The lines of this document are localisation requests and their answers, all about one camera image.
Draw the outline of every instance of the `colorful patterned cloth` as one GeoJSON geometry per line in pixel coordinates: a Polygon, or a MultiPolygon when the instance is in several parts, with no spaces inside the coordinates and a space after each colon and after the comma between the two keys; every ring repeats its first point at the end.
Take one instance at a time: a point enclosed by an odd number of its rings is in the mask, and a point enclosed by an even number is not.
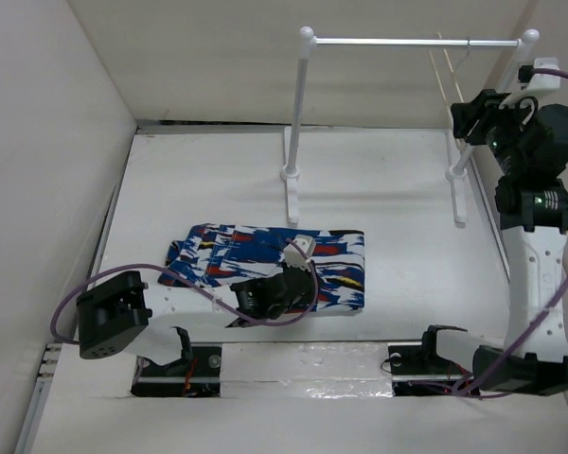
{"type": "MultiPolygon", "coordinates": [[[[195,225],[183,241],[172,241],[166,265],[187,280],[206,287],[270,277],[282,272],[287,238],[315,239],[312,255],[320,281],[314,310],[364,307],[364,233],[356,230],[296,230],[243,225],[195,225]]],[[[160,284],[183,287],[166,275],[160,284]]],[[[302,310],[295,307],[292,312],[302,310]]]]}

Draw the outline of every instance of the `robotic arm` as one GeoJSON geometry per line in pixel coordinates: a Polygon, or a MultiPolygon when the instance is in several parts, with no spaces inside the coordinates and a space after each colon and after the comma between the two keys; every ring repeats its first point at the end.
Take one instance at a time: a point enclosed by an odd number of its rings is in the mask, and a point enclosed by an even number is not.
{"type": "MultiPolygon", "coordinates": [[[[536,67],[557,68],[556,59],[536,67]]],[[[539,109],[539,98],[559,88],[559,78],[520,71],[524,88],[514,94],[482,91],[453,104],[453,135],[488,145],[503,170],[496,188],[503,242],[509,260],[510,308],[504,348],[511,346],[545,309],[560,285],[568,232],[568,192],[559,174],[568,163],[568,107],[539,109]]],[[[503,350],[465,330],[430,326],[423,336],[428,356],[482,374],[503,350]]],[[[568,342],[562,304],[513,352],[481,389],[549,395],[568,390],[568,342]]]]}

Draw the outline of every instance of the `clear plastic tape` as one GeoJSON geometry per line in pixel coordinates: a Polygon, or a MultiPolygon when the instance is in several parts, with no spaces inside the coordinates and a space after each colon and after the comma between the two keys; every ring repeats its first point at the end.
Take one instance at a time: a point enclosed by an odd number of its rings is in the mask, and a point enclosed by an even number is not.
{"type": "Polygon", "coordinates": [[[223,346],[221,395],[317,399],[393,397],[384,342],[236,343],[223,346]]]}

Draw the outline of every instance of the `white tabletop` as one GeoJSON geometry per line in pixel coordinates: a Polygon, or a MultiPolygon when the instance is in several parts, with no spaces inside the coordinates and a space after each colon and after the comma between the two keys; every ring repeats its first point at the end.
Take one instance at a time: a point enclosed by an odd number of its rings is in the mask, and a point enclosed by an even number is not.
{"type": "MultiPolygon", "coordinates": [[[[236,341],[417,339],[433,323],[501,338],[506,275],[481,200],[468,198],[467,226],[453,222],[449,152],[444,131],[303,133],[299,227],[365,231],[365,310],[236,341]]],[[[281,133],[136,136],[101,268],[162,263],[193,224],[286,226],[282,164],[281,133]]],[[[193,329],[193,341],[228,341],[193,329]]],[[[561,395],[140,399],[128,394],[133,364],[65,348],[33,452],[568,452],[561,395]]]]}

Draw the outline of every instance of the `folded garment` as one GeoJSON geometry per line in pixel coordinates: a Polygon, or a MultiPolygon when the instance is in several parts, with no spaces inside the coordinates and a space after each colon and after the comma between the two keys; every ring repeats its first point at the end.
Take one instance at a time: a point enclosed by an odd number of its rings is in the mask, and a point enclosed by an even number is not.
{"type": "MultiPolygon", "coordinates": [[[[170,243],[166,265],[205,287],[270,277],[282,272],[286,240],[297,235],[315,239],[311,259],[320,292],[314,310],[349,311],[364,307],[364,233],[356,230],[296,230],[279,227],[201,224],[185,240],[170,243]]],[[[162,274],[158,282],[184,287],[162,274]]],[[[295,307],[291,312],[303,310],[295,307]]]]}

